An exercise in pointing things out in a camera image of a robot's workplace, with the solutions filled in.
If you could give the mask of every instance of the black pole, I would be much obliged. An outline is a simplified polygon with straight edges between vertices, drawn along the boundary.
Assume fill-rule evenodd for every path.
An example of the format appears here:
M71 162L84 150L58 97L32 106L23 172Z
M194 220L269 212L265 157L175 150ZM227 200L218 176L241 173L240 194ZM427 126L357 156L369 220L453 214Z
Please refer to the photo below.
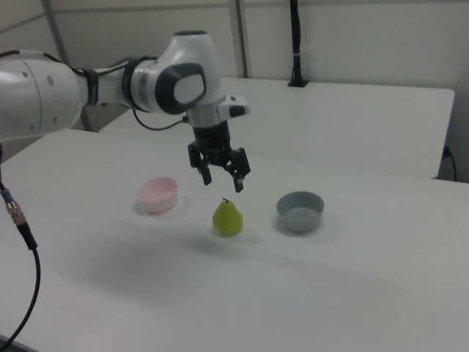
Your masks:
M300 16L298 15L298 0L290 0L290 12L292 15L292 43L293 43L293 74L288 87L304 87L309 81L301 76L301 27Z

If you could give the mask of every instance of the white wall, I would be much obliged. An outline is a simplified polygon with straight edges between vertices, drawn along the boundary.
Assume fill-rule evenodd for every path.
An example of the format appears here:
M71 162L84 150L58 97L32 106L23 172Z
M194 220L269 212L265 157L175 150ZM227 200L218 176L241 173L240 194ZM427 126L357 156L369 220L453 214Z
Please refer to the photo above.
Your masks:
M28 48L58 55L40 0L0 2L0 52ZM37 139L2 142L3 161Z
M160 56L173 33L210 33L223 76L238 76L228 0L53 0L59 32L76 67L106 67L127 56ZM125 108L87 107L98 131Z
M288 3L245 1L253 78L289 79ZM448 143L460 180L469 182L469 3L330 3L336 4L300 6L302 46L317 45L303 54L304 76L312 81L453 89ZM452 179L448 163L443 176Z

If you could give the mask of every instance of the black cable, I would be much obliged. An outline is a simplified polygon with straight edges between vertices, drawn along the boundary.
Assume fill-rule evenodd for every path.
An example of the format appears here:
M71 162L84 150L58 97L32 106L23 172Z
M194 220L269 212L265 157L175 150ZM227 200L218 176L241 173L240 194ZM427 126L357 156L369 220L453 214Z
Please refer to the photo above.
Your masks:
M172 123L172 124L170 124L169 126L166 126L166 127L161 127L161 128L149 127L149 126L145 125L145 124L139 119L139 117L137 116L137 111L135 111L135 109L132 109L132 111L133 111L133 116L135 117L135 119L137 120L137 122L138 122L141 126L145 127L147 130L151 130L151 131L164 131L164 130L168 130L168 129L170 129L171 127L174 127L175 125L179 125L181 122L186 123L186 122L188 121L187 116L184 116L181 120L176 121L175 123Z
M98 75L98 76L104 76L104 75L107 74L107 73L111 73L111 72L118 71L118 70L120 70L121 68L125 68L126 66L127 66L127 63L125 63L124 65L120 65L120 66L111 68L111 69L106 70L106 71L98 72L97 75Z
M36 262L36 285L34 286L34 293L32 295L32 300L31 300L31 303L29 304L28 312L26 312L26 315L21 321L21 324L15 330L11 338L9 338L8 341L6 341L4 345L0 347L0 352L6 351L6 349L9 348L9 346L12 344L15 338L20 334L21 330L23 330L23 327L26 325L26 322L28 321L29 316L32 313L32 310L34 309L34 305L36 304L37 295L39 293L39 286L41 283L41 263L39 261L39 255L35 248L32 249L32 253L34 255L34 261Z
M454 161L453 153L450 150L447 151L447 155L451 158L453 164L454 182L457 182L456 161Z
M10 51L5 51L4 53L1 53L0 54L0 59L2 57L6 57L6 56L9 56L9 55L18 55L20 53L19 50L10 50Z
M24 315L23 320L21 321L20 325L17 327L13 335L0 347L0 352L6 351L7 348L10 347L13 341L15 341L15 338L20 334L21 330L23 330L24 326L26 325L29 317L31 316L32 310L34 309L34 305L36 304L37 301L37 296L39 294L39 287L41 284L41 263L39 260L39 255L37 253L37 243L36 240L34 239L31 229L29 228L28 222L26 221L26 218L24 217L24 214L21 212L21 208L19 207L18 203L14 202L13 198L11 197L10 192L5 188L4 184L1 181L1 159L3 157L3 147L0 143L0 190L1 190L1 195L3 196L5 202L7 203L7 207L13 205L14 207L17 207L16 209L18 210L17 212L12 215L13 221L17 224L16 228L20 232L20 234L23 236L23 239L26 242L26 245L28 246L28 249L32 250L32 254L34 255L34 261L36 263L36 284L34 286L34 292L32 294L32 299L31 303L29 304L28 311Z

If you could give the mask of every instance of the bowl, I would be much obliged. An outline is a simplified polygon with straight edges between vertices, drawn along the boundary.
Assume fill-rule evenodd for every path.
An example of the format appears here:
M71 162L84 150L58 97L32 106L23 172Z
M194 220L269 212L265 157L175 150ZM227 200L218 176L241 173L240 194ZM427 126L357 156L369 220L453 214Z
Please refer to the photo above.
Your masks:
M147 181L137 191L139 204L148 213L161 213L177 203L177 182L170 177Z
M292 232L314 230L321 222L323 210L322 198L307 191L288 193L277 202L281 223Z

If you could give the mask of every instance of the gray bowl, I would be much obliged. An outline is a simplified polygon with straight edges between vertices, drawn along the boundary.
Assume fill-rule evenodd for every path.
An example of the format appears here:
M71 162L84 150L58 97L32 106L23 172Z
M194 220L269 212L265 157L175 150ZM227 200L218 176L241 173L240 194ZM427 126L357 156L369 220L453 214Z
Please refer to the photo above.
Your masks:
M277 202L281 222L292 232L314 230L321 222L323 210L322 198L306 191L288 193Z

